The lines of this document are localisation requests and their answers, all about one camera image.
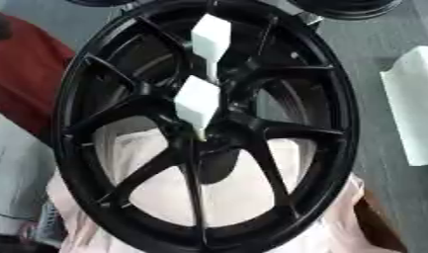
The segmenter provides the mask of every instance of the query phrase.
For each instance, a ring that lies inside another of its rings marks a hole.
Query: white foam block
[[[402,56],[382,79],[409,164],[427,165],[428,46]]]
[[[219,88],[191,75],[174,99],[180,119],[190,123],[201,140],[219,107]]]
[[[191,32],[194,53],[218,62],[230,46],[231,31],[229,21],[205,14]]]

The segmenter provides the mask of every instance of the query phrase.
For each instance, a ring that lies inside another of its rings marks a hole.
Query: black spoke
[[[261,56],[264,52],[264,49],[268,46],[268,43],[271,41],[270,38],[272,37],[271,33],[274,27],[277,25],[277,23],[278,23],[278,17],[276,16],[272,17],[266,29],[261,34],[260,41],[258,42],[258,46],[257,46],[257,56]]]
[[[255,75],[258,78],[276,78],[286,77],[291,79],[313,79],[323,75],[329,75],[333,71],[332,65],[317,66],[269,66],[260,67],[256,70]]]
[[[267,141],[263,137],[254,136],[244,148],[263,170],[274,192],[276,206],[289,208],[292,213],[297,213]]]
[[[264,135],[274,138],[305,138],[316,142],[333,141],[344,136],[340,130],[318,128],[295,123],[264,121]]]
[[[263,135],[265,139],[304,138],[322,143],[344,137],[344,132],[341,130],[268,121],[245,113],[230,113],[229,119],[242,127],[250,129],[254,134]]]
[[[160,123],[170,121],[174,112],[172,102],[151,96],[132,95],[124,98],[105,110],[102,110],[85,120],[69,126],[64,133],[73,137],[89,135],[99,127],[120,121],[132,116],[147,116]]]
[[[112,207],[113,205],[122,208],[130,206],[131,203],[128,198],[136,187],[167,168],[176,165],[174,158],[171,148],[164,149],[149,162],[125,178],[110,194],[98,200],[98,203],[105,208]]]
[[[87,62],[89,62],[90,65],[98,65],[107,70],[109,73],[115,74],[129,91],[133,91],[135,89],[137,85],[136,81],[133,80],[131,76],[124,74],[113,64],[91,53],[86,54],[85,59]]]
[[[195,217],[195,230],[199,238],[199,243],[202,248],[207,247],[207,224],[206,216],[203,207],[203,195],[200,182],[200,150],[197,141],[189,139],[186,143],[187,149],[185,153],[185,161],[182,165],[183,174],[186,179],[186,184],[191,197],[192,208]]]
[[[170,47],[170,51],[176,52],[177,69],[172,78],[170,78],[169,81],[165,84],[165,86],[171,88],[178,88],[175,87],[175,85],[181,86],[183,82],[186,81],[187,77],[190,74],[190,69],[192,67],[189,55],[186,52],[186,48],[173,36],[164,32],[153,22],[139,16],[136,17],[136,20],[142,25],[144,25],[155,37],[160,39],[165,45]]]

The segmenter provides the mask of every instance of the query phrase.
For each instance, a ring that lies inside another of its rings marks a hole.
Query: pink fabric
[[[100,140],[102,143],[108,143],[107,137]],[[114,183],[119,183],[166,145],[156,129],[120,137],[112,136],[112,142],[114,147],[112,150],[99,149],[99,154],[108,176]],[[298,146],[293,141],[282,139],[270,141],[269,145],[286,185],[292,189],[300,175]],[[227,179],[203,187],[210,226],[242,221],[272,206],[271,190],[254,164],[252,158],[242,152],[234,172]],[[47,192],[61,213],[69,232],[60,253],[141,252],[96,225],[77,206],[58,173],[51,179]],[[363,196],[362,180],[352,175],[340,196],[321,219],[297,238],[270,252],[393,253],[394,251],[371,245],[361,231],[353,206]],[[130,201],[161,219],[180,224],[193,224],[190,204],[181,205],[188,201],[188,195],[184,179],[176,168],[169,168],[138,187],[130,196]]]

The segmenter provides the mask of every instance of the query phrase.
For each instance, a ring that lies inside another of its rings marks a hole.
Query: concrete floor
[[[0,9],[48,30],[75,49],[118,15],[115,9],[78,7],[64,0],[0,0]],[[370,21],[326,20],[319,32],[340,57],[357,91],[362,139],[355,171],[385,206],[410,252],[428,253],[428,166],[407,165],[379,75],[406,51],[428,45],[428,0],[404,1],[394,12]],[[0,126],[7,125],[0,119]],[[1,138],[0,148],[21,139],[34,142],[0,127],[1,134],[11,136],[11,141]],[[4,152],[25,157],[29,149],[13,145]]]

